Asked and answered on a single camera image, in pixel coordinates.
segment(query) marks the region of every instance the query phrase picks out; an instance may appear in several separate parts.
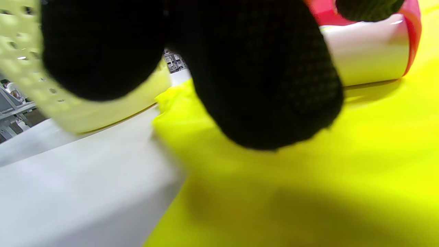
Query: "basket hole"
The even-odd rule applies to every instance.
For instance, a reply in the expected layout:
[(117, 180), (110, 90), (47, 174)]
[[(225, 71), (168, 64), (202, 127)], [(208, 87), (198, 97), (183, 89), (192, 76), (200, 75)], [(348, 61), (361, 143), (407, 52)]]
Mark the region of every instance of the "basket hole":
[(0, 9), (0, 14), (13, 15), (9, 10), (6, 10), (6, 9)]
[(33, 55), (33, 57), (34, 57), (35, 59), (37, 59), (37, 60), (40, 59), (40, 55), (39, 55), (38, 53), (36, 53), (36, 52), (34, 52), (34, 51), (31, 51), (30, 53)]
[(13, 42), (13, 41), (9, 41), (8, 43), (9, 43), (9, 45), (10, 45), (12, 48), (14, 48), (15, 50), (18, 49), (18, 48), (17, 48), (17, 44), (16, 44), (15, 42)]
[(33, 15), (34, 14), (33, 8), (29, 7), (29, 6), (23, 6), (23, 11), (27, 15)]

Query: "white surface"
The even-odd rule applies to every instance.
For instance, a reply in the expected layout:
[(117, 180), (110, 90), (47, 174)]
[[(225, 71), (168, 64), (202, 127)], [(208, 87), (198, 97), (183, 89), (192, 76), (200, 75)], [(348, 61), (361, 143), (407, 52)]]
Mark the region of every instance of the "white surface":
[(345, 86), (398, 79), (409, 60), (407, 23), (400, 14), (381, 22), (323, 29)]
[(52, 125), (44, 138), (35, 127), (1, 144), (2, 157), (23, 142), (39, 154), (0, 167), (0, 246), (140, 247), (184, 179), (153, 136), (157, 115), (154, 107), (80, 140)]

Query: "person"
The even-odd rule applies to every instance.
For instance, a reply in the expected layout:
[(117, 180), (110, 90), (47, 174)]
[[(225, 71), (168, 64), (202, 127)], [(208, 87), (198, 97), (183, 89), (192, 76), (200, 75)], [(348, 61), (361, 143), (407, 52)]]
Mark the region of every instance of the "person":
[(20, 91), (17, 87), (17, 85), (13, 82), (11, 82), (8, 79), (1, 80), (2, 86), (5, 88), (5, 90), (10, 93), (12, 96), (17, 98), (21, 102), (31, 102), (29, 97), (24, 94), (22, 91)]

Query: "white table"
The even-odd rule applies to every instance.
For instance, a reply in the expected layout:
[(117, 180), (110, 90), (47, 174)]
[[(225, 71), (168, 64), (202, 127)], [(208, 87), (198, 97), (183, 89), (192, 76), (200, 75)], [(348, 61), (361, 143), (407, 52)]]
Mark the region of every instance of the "white table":
[(45, 121), (1, 144), (0, 246), (140, 247), (184, 180), (153, 136), (157, 115), (86, 137)]

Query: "red object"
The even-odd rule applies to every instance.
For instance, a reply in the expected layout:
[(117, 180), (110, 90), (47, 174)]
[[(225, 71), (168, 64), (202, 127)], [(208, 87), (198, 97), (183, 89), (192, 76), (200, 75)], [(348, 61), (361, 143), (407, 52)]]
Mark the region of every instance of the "red object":
[[(312, 0), (308, 1), (307, 4), (320, 26), (346, 26), (355, 23), (344, 19), (337, 13), (333, 0)], [(422, 24), (421, 11), (419, 9), (418, 1), (406, 0), (399, 13), (404, 15), (410, 40), (409, 61), (407, 64), (407, 69), (404, 73), (404, 75), (406, 75), (413, 65), (413, 61), (416, 57), (416, 52), (419, 47), (419, 41), (421, 40)]]

